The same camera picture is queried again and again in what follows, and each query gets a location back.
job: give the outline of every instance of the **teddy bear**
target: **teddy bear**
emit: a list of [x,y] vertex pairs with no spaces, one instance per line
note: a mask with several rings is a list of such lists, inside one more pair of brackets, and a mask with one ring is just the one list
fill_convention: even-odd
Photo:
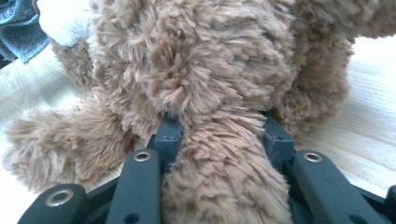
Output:
[[14,121],[3,164],[36,191],[89,186],[169,113],[183,135],[163,177],[165,223],[291,223],[288,183],[263,148],[262,111],[303,141],[347,98],[354,38],[396,33],[394,0],[90,6],[86,39],[51,43],[89,96]]

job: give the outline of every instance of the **blue cloth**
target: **blue cloth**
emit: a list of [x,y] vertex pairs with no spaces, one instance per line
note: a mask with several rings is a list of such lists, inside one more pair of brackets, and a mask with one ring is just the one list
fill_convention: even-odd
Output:
[[0,54],[9,61],[28,63],[50,42],[41,30],[31,0],[0,4]]

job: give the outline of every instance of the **wooden floor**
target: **wooden floor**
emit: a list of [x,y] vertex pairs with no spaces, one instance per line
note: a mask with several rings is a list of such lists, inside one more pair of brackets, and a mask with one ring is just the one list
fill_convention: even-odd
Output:
[[[342,113],[298,148],[326,154],[353,184],[384,197],[396,185],[396,37],[359,39],[355,52]],[[81,94],[50,48],[27,65],[16,61],[1,70],[1,151],[8,147],[3,130],[10,120],[32,108],[69,107]],[[0,183],[1,223],[16,223],[36,195],[3,168]]]

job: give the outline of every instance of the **metal screw hole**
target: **metal screw hole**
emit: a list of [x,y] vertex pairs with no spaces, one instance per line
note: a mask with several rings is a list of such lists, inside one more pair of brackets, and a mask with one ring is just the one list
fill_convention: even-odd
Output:
[[71,198],[73,198],[73,190],[71,189],[61,189],[53,192],[46,200],[46,205],[49,207],[56,207],[67,203]]
[[151,157],[150,154],[147,152],[140,152],[134,155],[134,159],[136,161],[148,161],[150,157]]
[[312,162],[320,162],[320,161],[322,161],[321,156],[319,156],[316,153],[312,153],[312,152],[305,153],[304,154],[304,158],[306,158],[307,160],[312,161]]
[[139,222],[139,219],[140,219],[139,214],[132,213],[132,214],[128,215],[128,216],[124,219],[124,222],[125,222],[126,224],[135,224],[135,223],[138,223],[138,222]]

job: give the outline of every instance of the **white fabric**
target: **white fabric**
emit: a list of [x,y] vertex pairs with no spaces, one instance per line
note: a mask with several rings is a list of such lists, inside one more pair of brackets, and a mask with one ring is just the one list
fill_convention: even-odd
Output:
[[89,36],[90,0],[39,0],[39,23],[58,44],[72,47]]

